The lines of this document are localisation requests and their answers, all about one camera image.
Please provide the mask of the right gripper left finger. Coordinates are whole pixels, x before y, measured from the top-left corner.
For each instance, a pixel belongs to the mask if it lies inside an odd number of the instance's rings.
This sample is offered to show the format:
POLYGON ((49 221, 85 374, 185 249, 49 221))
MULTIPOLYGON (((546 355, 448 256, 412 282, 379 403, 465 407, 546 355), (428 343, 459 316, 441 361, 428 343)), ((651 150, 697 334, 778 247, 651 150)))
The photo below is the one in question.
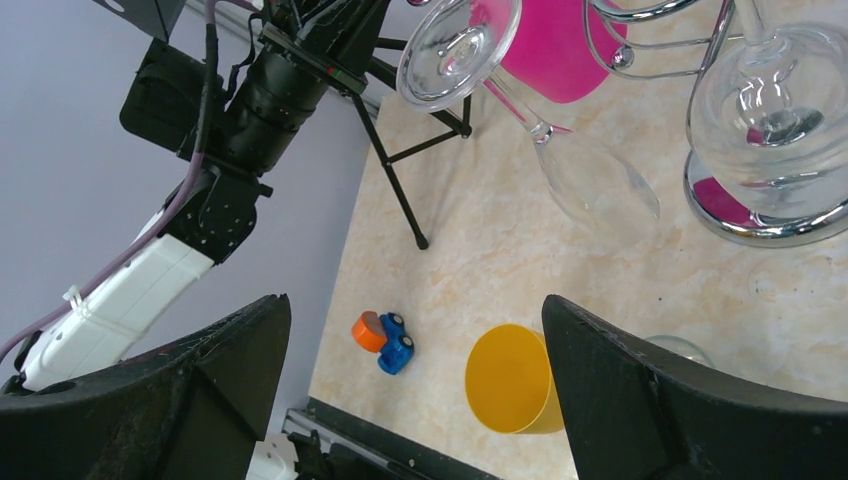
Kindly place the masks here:
POLYGON ((1 398, 5 479, 242 479, 266 436, 291 306, 268 295, 108 368, 1 398))

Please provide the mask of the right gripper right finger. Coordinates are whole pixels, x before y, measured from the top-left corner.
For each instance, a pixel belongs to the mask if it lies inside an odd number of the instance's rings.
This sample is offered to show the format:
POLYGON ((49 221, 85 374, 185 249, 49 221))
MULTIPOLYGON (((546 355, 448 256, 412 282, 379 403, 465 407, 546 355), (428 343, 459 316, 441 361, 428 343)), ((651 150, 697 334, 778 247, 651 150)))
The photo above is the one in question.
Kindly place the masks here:
POLYGON ((847 406, 760 385, 558 295, 541 318, 582 479, 843 479, 847 406))

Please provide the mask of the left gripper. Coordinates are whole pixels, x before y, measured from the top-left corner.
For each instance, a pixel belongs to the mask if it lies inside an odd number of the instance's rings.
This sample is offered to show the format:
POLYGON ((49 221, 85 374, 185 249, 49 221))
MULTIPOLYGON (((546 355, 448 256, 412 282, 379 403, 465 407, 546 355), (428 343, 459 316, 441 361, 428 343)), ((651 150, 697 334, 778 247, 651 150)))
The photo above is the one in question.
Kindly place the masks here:
POLYGON ((389 2, 281 1, 260 41, 347 95, 362 94, 389 2))

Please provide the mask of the tall clear flute glass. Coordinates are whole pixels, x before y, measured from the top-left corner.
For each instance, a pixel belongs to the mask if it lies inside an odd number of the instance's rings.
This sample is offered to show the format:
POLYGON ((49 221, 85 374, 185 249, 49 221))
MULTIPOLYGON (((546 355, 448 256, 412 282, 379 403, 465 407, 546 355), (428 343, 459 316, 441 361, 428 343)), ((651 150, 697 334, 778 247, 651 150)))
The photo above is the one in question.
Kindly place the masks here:
POLYGON ((403 50, 399 94, 433 113, 487 88, 529 134, 550 194, 568 218, 609 239, 648 237, 660 204, 633 166, 604 143, 544 120, 501 79, 521 13, 519 1, 436 2, 403 50))

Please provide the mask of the orange plastic goblet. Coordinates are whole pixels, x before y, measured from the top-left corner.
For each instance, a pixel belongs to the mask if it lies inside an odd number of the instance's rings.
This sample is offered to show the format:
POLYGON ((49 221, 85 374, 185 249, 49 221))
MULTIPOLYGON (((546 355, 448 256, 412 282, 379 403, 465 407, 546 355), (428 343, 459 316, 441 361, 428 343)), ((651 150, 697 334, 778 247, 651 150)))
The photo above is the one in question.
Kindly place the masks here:
POLYGON ((483 334, 469 353, 464 387, 472 413, 493 432, 564 429, 545 339, 533 329, 504 324, 483 334))

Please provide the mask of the magenta plastic goblet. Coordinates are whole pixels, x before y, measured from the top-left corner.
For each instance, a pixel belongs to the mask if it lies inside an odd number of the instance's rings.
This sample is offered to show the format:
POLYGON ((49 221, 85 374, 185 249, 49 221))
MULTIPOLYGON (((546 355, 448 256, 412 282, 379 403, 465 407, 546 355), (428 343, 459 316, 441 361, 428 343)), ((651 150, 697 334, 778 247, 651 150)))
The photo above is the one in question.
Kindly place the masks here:
MULTIPOLYGON (((583 1, 521 1, 517 32, 500 67, 547 100, 572 103, 592 93, 610 75, 593 57, 585 38, 583 1)), ((470 25, 489 24, 503 35, 511 1, 471 1, 470 25)), ((622 43, 589 11, 592 39, 602 62, 622 43)))

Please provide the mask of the clear wine glass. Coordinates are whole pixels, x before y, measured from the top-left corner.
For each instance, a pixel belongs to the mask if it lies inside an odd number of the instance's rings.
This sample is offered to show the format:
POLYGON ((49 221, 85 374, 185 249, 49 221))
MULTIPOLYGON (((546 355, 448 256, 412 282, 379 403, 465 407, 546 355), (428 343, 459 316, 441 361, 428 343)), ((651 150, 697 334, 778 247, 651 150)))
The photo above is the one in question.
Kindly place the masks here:
POLYGON ((690 108, 690 144, 739 203, 778 218, 847 198, 847 30, 776 26, 764 1, 735 4, 743 42, 706 71, 690 108))

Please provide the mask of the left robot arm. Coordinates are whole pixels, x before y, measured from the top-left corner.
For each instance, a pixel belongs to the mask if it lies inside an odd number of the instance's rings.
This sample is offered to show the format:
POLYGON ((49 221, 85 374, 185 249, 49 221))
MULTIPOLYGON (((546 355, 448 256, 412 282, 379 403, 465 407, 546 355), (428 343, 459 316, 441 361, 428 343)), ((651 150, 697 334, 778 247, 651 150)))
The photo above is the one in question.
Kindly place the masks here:
POLYGON ((268 1, 244 8, 258 41, 218 73, 216 5, 204 57, 154 38, 120 113, 128 132, 188 161, 184 179, 131 245, 1 349, 18 351, 6 391, 28 395, 116 364, 162 313, 252 233, 262 182, 329 90, 355 96, 388 5, 268 1))

